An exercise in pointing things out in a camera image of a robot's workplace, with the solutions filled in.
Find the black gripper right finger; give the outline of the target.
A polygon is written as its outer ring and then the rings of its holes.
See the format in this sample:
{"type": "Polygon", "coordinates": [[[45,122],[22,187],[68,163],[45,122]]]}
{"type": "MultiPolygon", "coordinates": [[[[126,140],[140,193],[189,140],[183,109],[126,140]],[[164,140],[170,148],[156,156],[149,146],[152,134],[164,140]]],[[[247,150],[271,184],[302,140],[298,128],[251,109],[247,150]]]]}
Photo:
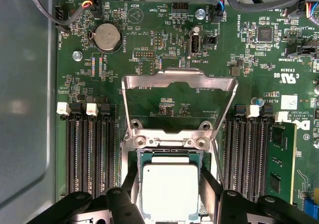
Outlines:
{"type": "Polygon", "coordinates": [[[318,221],[286,201],[270,195],[251,202],[224,190],[206,169],[200,171],[200,198],[214,224],[317,224],[318,221]]]}

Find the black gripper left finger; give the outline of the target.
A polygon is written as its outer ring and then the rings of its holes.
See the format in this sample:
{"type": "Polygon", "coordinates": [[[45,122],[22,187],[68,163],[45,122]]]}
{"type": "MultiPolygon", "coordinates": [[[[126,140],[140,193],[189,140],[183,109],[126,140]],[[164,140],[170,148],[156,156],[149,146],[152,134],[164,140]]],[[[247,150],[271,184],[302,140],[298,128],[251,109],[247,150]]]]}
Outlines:
{"type": "Polygon", "coordinates": [[[74,192],[34,217],[30,224],[143,224],[145,221],[133,200],[137,169],[130,169],[121,187],[93,198],[74,192]]]}

